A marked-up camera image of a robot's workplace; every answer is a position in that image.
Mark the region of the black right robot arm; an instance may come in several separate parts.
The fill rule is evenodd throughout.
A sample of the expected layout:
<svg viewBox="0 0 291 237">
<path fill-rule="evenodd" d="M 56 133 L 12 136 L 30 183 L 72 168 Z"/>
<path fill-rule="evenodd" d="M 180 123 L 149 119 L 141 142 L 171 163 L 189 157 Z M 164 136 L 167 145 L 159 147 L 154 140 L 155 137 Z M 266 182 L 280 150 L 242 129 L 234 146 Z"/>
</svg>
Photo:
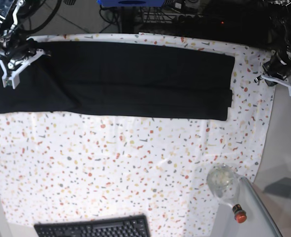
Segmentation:
<svg viewBox="0 0 291 237">
<path fill-rule="evenodd" d="M 53 11 L 42 24 L 25 30 L 25 21 L 44 3 L 44 0 L 0 0 L 0 61 L 8 73 L 17 70 L 23 61 L 36 55 L 38 43 L 29 37 L 49 24 L 62 1 L 56 2 Z"/>
</svg>

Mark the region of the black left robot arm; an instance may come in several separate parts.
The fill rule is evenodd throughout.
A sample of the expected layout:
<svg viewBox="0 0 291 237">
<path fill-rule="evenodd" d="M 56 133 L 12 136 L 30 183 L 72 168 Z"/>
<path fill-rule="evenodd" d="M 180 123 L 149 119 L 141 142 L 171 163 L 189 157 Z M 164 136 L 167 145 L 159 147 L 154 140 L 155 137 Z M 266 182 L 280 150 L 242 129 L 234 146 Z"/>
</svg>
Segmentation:
<svg viewBox="0 0 291 237">
<path fill-rule="evenodd" d="M 273 35 L 271 59 L 263 64 L 264 75 L 291 82 L 291 0 L 265 1 Z"/>
</svg>

